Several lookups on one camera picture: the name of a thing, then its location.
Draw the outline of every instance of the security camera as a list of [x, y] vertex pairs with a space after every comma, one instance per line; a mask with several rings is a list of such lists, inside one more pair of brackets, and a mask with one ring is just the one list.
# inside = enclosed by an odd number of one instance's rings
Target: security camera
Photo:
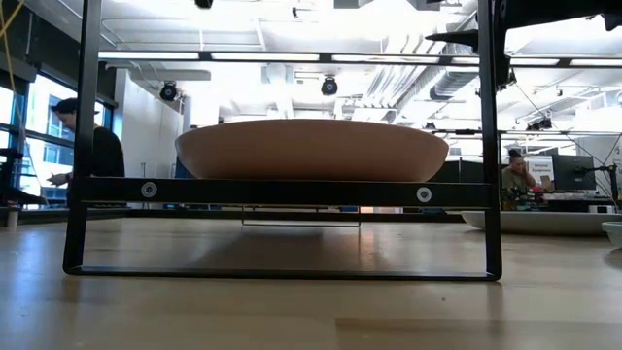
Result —
[[194, 4], [196, 4], [196, 7], [198, 7], [199, 9], [211, 9], [212, 8], [212, 4], [214, 3], [214, 0], [194, 0]]
[[337, 82], [334, 77], [325, 77], [322, 83], [322, 94], [324, 96], [333, 96], [337, 93]]
[[175, 82], [166, 82], [164, 83], [164, 87], [159, 92], [159, 96], [168, 102], [173, 102], [177, 99], [179, 91], [177, 90], [177, 83]]

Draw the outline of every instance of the hand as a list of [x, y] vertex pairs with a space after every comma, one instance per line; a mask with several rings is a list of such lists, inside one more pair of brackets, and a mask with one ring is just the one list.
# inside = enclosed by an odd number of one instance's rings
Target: hand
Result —
[[48, 181], [50, 181], [55, 186], [65, 185], [67, 183], [67, 174], [52, 174]]

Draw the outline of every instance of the black shirt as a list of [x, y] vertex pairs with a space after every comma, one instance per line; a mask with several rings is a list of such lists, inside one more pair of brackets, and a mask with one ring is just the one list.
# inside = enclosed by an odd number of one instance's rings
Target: black shirt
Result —
[[93, 132], [92, 175], [98, 177], [125, 177], [123, 149], [119, 137], [105, 127]]

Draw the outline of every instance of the wooden bowl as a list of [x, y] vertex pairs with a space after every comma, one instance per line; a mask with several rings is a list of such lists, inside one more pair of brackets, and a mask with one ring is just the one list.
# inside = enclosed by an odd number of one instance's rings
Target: wooden bowl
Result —
[[181, 135], [181, 163], [199, 179], [425, 182], [449, 146], [427, 132], [373, 122], [270, 120]]

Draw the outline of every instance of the man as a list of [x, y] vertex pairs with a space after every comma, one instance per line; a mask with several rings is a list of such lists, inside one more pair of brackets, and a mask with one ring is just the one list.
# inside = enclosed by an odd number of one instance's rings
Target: man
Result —
[[[52, 111], [60, 119], [64, 126], [71, 131], [76, 131], [76, 117], [78, 112], [78, 100], [68, 98], [51, 107]], [[93, 153], [91, 157], [91, 175], [98, 177], [124, 177], [125, 164], [123, 163], [123, 150], [121, 141], [109, 129], [96, 125], [93, 131]], [[48, 181], [56, 186], [67, 184], [71, 181], [73, 173], [52, 175]]]
[[501, 171], [501, 187], [526, 191], [536, 185], [536, 180], [527, 171], [525, 159], [516, 150], [509, 151], [509, 166]]

